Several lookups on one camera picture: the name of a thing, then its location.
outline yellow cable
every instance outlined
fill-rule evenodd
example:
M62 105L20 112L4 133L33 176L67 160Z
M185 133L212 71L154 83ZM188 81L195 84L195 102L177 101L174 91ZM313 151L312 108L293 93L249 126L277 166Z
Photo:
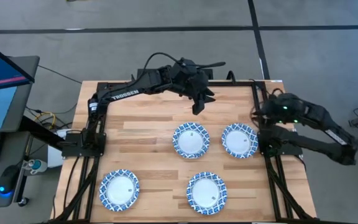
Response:
M55 125L55 122L56 122L56 115L52 112L49 112L49 111L42 112L34 118L34 121L35 120L40 121L39 118L41 118L45 114L49 114L51 117L53 117L52 125L49 126L49 129L51 129Z

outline desk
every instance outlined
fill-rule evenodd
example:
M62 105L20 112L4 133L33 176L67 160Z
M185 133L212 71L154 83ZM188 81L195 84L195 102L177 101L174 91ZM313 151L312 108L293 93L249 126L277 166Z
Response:
M40 60L38 56L11 57L10 59L30 76L35 77ZM63 140L23 115L31 87L31 84L17 87L5 120L0 128L0 133L4 133L0 154L0 176L6 167L17 164L26 158L25 150L32 136L38 137L49 144ZM8 196L1 196L0 194L0 207L6 207L12 201L17 202L21 200L25 180L26 176L24 172L21 172L14 193Z
M87 100L98 82L83 82L73 121L74 129L82 129L88 117ZM283 89L282 82L266 81L267 90ZM254 106L251 87L213 86L214 103L208 103L198 116L192 115L192 101L166 91L158 95L137 95L111 103L105 132L107 144L100 158L93 199L91 222L251 222L274 221L272 199L264 158L257 153L248 159L236 159L221 145L223 129L236 122L250 125ZM194 121L209 132L208 152L197 160L180 157L172 146L172 134L181 124ZM66 159L55 197L56 213L63 210L68 176L75 158ZM82 158L73 172L67 204L77 191ZM282 156L289 191L311 216L316 216L303 164L293 156ZM140 194L125 212L111 212L99 199L102 178L112 170L129 169L139 178ZM228 199L217 215L202 216L186 200L186 186L191 177L202 171L219 175L226 183ZM85 214L85 192L80 218ZM278 193L282 217L285 207Z
M38 56L12 57L10 58L20 68L26 71L31 77L35 77L40 58ZM5 168L17 164L23 160L30 133L27 131L14 132L19 129L24 114L25 105L30 95L32 85L18 86L11 105L0 129L0 133L6 133L2 142L0 154L0 176ZM0 207L12 203L14 194L7 197L0 195Z

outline blue light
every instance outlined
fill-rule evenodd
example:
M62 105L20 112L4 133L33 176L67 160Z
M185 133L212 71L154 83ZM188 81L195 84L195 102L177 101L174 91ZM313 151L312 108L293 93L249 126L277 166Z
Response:
M0 196L4 197L4 198L9 198L12 195L12 193L13 193L13 190L8 192L8 193L6 193L6 194L3 194L3 193L0 192Z

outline table leg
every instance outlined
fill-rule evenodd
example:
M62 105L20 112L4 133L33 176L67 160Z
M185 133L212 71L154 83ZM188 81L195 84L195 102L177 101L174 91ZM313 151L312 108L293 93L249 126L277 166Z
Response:
M61 137L37 124L35 121L30 118L23 116L22 122L20 123L19 131L29 131L31 135L42 140L43 142L48 143L56 149L62 150L60 146L58 146L58 142L64 141Z
M24 199L23 192L24 192L25 182L27 180L27 176L24 175L24 172L25 172L24 164L27 163L28 160L29 160L28 155L29 155L29 152L30 152L30 149L31 149L31 146L32 146L33 139L34 138L32 136L30 136L29 141L27 142L27 148L25 149L25 152L24 152L24 158L23 158L23 161L21 163L19 176L17 178L16 187L15 187L15 191L14 191L14 194L13 194L13 202L19 203L19 206L20 206L20 202L22 201L22 199Z

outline sticker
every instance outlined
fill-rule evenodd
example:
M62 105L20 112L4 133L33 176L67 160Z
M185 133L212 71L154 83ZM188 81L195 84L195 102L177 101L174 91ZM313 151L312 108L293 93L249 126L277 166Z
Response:
M347 145L345 141L343 141L339 136L337 136L335 133L333 133L331 130L325 131L329 136L331 136L335 141L337 141L339 144L345 146Z

